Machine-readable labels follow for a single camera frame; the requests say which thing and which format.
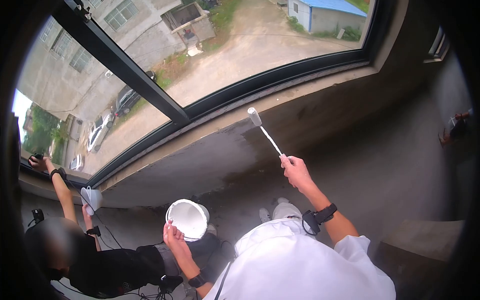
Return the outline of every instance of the hand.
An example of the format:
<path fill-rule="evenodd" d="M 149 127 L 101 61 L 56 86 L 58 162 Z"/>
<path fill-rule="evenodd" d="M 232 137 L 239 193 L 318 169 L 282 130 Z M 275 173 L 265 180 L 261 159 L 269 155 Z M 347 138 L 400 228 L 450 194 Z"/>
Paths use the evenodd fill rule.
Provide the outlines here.
<path fill-rule="evenodd" d="M 190 248 L 184 240 L 184 234 L 172 225 L 172 220 L 169 220 L 163 226 L 163 241 L 170 248 L 177 261 L 192 258 L 192 252 L 190 252 Z"/>
<path fill-rule="evenodd" d="M 84 215 L 84 222 L 85 222 L 85 227 L 87 230 L 93 229 L 93 222 L 92 222 L 92 216 L 88 214 L 87 212 L 87 207 L 88 204 L 85 204 L 82 206 L 82 213 Z"/>
<path fill-rule="evenodd" d="M 43 160 L 40 160 L 32 156 L 28 159 L 28 161 L 30 162 L 30 164 L 32 165 L 32 168 L 35 171 L 43 172 L 47 170 L 47 161 L 50 161 L 50 158 L 44 156 Z"/>
<path fill-rule="evenodd" d="M 316 187 L 303 159 L 294 156 L 287 157 L 282 154 L 280 160 L 282 161 L 281 167 L 285 169 L 283 175 L 288 178 L 294 188 L 298 188 L 301 193 L 305 194 L 311 187 Z"/>

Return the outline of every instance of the building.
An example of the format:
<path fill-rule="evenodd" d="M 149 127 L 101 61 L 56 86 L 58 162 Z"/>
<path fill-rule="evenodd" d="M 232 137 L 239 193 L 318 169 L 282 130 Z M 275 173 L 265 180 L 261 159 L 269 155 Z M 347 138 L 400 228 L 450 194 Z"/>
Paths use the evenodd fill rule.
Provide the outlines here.
<path fill-rule="evenodd" d="M 367 14 L 345 0 L 288 0 L 288 15 L 306 31 L 337 31 L 347 26 L 363 30 Z"/>
<path fill-rule="evenodd" d="M 28 133 L 33 133 L 32 107 L 27 109 L 27 112 L 25 113 L 25 122 L 23 125 L 23 129 Z"/>
<path fill-rule="evenodd" d="M 180 0 L 84 0 L 84 5 L 90 7 L 100 27 L 145 71 L 189 44 L 215 36 L 196 2 L 185 9 Z M 183 30 L 174 30 L 178 26 L 172 28 L 171 22 L 178 15 L 188 18 L 191 14 L 194 17 L 181 24 L 181 29 L 190 33 L 187 39 Z M 17 88 L 61 120 L 71 114 L 92 121 L 125 86 L 115 75 L 107 77 L 107 71 L 50 17 L 30 50 Z"/>

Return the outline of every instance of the plastic container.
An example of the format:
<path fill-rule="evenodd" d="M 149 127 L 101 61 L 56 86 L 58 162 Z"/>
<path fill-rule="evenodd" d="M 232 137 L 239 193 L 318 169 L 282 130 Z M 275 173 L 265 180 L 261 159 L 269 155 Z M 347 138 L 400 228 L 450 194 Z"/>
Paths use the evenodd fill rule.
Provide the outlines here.
<path fill-rule="evenodd" d="M 165 221 L 172 220 L 185 234 L 186 241 L 201 239 L 206 230 L 210 214 L 205 206 L 187 199 L 180 199 L 172 203 L 165 214 Z"/>
<path fill-rule="evenodd" d="M 93 216 L 94 211 L 102 207 L 102 192 L 99 190 L 92 190 L 90 186 L 82 188 L 80 191 L 82 195 L 82 204 L 90 204 L 87 206 L 86 211 L 90 216 Z"/>

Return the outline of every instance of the black shirt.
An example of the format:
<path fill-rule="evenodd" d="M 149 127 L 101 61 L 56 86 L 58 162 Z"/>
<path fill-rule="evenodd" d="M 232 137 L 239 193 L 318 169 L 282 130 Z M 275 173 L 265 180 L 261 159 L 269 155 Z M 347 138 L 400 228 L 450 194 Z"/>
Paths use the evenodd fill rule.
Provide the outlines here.
<path fill-rule="evenodd" d="M 113 298 L 147 283 L 159 285 L 165 266 L 155 246 L 97 252 L 95 239 L 85 237 L 77 262 L 68 272 L 70 284 L 85 295 Z"/>

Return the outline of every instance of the white plastic container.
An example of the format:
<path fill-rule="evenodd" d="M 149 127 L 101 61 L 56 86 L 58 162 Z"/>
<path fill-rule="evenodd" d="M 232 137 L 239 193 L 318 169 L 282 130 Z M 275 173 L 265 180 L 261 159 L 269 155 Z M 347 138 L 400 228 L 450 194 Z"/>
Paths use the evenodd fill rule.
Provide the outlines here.
<path fill-rule="evenodd" d="M 90 204 L 87 206 L 86 211 L 90 216 L 93 216 L 94 211 L 102 207 L 102 192 L 99 190 L 92 190 L 90 186 L 82 188 L 80 191 L 82 195 L 82 204 Z"/>
<path fill-rule="evenodd" d="M 180 199 L 168 208 L 165 222 L 168 220 L 172 220 L 172 225 L 185 234 L 186 241 L 195 241 L 204 236 L 210 214 L 205 206 L 187 199 Z"/>

